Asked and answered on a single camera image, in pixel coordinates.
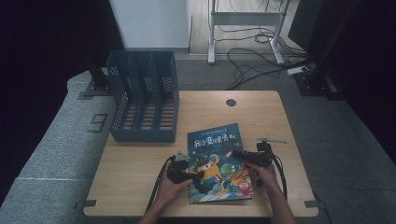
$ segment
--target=gray carpet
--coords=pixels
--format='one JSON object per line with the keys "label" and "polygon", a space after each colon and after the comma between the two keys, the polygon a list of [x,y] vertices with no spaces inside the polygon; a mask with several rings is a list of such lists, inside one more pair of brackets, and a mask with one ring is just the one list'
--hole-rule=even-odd
{"label": "gray carpet", "polygon": [[[272,65],[257,68],[272,69]],[[245,79],[259,73],[246,74]],[[226,60],[217,60],[215,65],[204,60],[177,61],[181,91],[225,90],[236,77]],[[115,109],[111,96],[78,100],[90,79],[85,72],[67,83],[64,104],[14,181],[0,209],[0,223],[125,222],[120,217],[86,217],[80,207]],[[333,223],[396,223],[396,167],[346,102],[301,96],[286,71],[254,78],[237,90],[279,92],[312,190],[325,202]],[[317,217],[297,219],[299,223],[329,223],[323,209]]]}

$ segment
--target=book cover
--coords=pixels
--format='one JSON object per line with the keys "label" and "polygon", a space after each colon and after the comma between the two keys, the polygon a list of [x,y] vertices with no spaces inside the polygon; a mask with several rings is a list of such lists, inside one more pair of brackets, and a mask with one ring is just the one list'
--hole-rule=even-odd
{"label": "book cover", "polygon": [[237,123],[188,133],[190,173],[205,172],[190,187],[190,203],[251,199],[248,169],[233,150],[244,150]]}

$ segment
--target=white wall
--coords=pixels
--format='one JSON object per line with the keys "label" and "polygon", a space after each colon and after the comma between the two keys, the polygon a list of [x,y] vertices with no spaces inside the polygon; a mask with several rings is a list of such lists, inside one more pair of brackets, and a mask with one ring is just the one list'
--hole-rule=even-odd
{"label": "white wall", "polygon": [[110,0],[126,49],[187,48],[186,0]]}

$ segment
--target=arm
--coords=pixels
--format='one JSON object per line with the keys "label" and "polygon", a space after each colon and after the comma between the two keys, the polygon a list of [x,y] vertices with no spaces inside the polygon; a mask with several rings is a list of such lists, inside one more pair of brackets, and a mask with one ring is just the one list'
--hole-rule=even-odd
{"label": "arm", "polygon": [[251,174],[253,179],[259,178],[262,180],[262,189],[270,199],[276,223],[297,223],[280,186],[277,184],[275,166],[271,164],[270,167],[265,169],[248,161],[244,161],[244,163],[253,169]]}
{"label": "arm", "polygon": [[158,217],[161,214],[161,211],[172,202],[178,193],[187,186],[192,184],[192,180],[186,180],[180,184],[175,184],[166,176],[166,170],[168,169],[170,162],[166,164],[165,172],[163,172],[163,176],[161,177],[161,183],[157,190],[156,198],[145,213],[145,215],[140,218],[138,224],[151,224],[156,223]]}

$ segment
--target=dark background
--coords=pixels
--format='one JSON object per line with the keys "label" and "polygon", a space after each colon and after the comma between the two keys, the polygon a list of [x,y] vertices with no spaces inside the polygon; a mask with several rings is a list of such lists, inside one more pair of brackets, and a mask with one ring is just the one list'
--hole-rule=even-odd
{"label": "dark background", "polygon": [[[395,11],[360,1],[328,60],[339,91],[394,161]],[[105,67],[123,46],[108,1],[8,1],[0,16],[2,203],[62,105],[67,80],[87,71],[87,61]]]}
{"label": "dark background", "polygon": [[1,1],[0,203],[67,94],[67,81],[123,49],[108,1]]}

